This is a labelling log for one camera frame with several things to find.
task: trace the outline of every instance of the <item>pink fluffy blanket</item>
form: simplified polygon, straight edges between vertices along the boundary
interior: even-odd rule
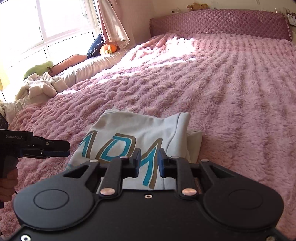
[[[286,40],[169,33],[132,49],[97,79],[21,111],[10,129],[65,139],[75,151],[107,109],[167,117],[190,112],[204,133],[199,158],[278,191],[277,228],[296,237],[296,48]],[[57,174],[69,158],[20,160],[16,190]],[[5,236],[18,227],[12,203],[1,210]]]

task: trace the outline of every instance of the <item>window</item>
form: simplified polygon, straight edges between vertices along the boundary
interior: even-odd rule
[[[0,60],[10,83],[37,64],[86,54],[100,33],[94,0],[4,0]]]

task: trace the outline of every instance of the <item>headboard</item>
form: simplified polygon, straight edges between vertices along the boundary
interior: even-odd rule
[[[292,41],[288,21],[282,14],[256,10],[207,9],[150,20],[151,37],[172,30],[187,34],[246,34]]]

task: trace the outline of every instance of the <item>stuffed animal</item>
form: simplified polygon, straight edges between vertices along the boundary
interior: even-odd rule
[[[116,52],[116,50],[117,50],[117,46],[115,46],[113,44],[105,44],[105,45],[103,45],[103,47],[101,47],[100,54],[101,55],[113,54]]]
[[[44,64],[35,65],[25,73],[24,79],[27,79],[30,75],[34,73],[38,74],[39,76],[42,76],[45,72],[50,71],[53,66],[54,63],[52,61],[47,61]]]
[[[209,6],[205,4],[198,4],[196,2],[193,3],[193,5],[188,5],[187,8],[189,11],[195,11],[195,10],[201,10],[201,9],[209,9]]]

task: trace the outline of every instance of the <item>green pillow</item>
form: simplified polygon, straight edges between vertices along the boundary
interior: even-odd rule
[[[35,65],[34,67],[30,68],[24,75],[24,79],[27,79],[30,75],[36,73],[39,76],[42,76],[45,72],[50,71],[50,69],[54,66],[52,61],[47,61],[44,64]]]

